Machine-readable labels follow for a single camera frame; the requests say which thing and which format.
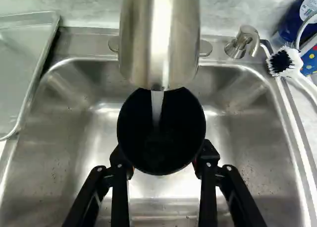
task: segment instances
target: dish brush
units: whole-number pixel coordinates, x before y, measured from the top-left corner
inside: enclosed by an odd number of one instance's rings
[[[301,68],[304,63],[301,59],[299,50],[299,41],[305,27],[310,21],[317,18],[317,13],[309,16],[299,29],[297,34],[295,48],[288,46],[281,47],[276,53],[269,54],[264,50],[267,55],[268,71],[272,76],[282,76],[292,78],[302,89],[306,91],[317,106],[317,87],[307,77],[301,73]]]

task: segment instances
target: black bristles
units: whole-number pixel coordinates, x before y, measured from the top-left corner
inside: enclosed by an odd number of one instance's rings
[[[293,61],[285,50],[281,50],[273,54],[269,59],[269,62],[271,64],[271,71],[277,74],[294,66]]]

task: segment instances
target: sink basin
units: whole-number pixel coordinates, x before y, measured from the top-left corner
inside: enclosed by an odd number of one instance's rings
[[[111,35],[61,34],[25,125],[1,155],[1,226],[61,226],[90,170],[110,166],[120,108],[137,89],[103,43]],[[290,111],[281,81],[267,74],[263,51],[256,58],[229,59],[223,51],[229,39],[209,38],[213,52],[186,86],[204,108],[206,138],[220,153],[220,166],[238,168],[268,226],[311,226],[316,212],[283,115]],[[78,51],[81,41],[85,48]],[[135,170],[129,181],[133,226],[197,226],[200,184],[191,165],[167,176]],[[218,226],[233,227],[219,189],[217,208]],[[110,226],[110,214],[111,191],[96,226]]]

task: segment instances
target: metal tray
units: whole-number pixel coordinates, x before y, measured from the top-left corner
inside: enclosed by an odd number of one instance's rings
[[[20,129],[58,21],[54,11],[0,16],[0,141]]]

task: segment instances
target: white brush handle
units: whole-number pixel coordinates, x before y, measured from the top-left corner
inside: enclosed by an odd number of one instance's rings
[[[294,72],[292,78],[310,95],[312,100],[317,106],[317,87],[316,85],[307,77],[305,77],[301,72]]]

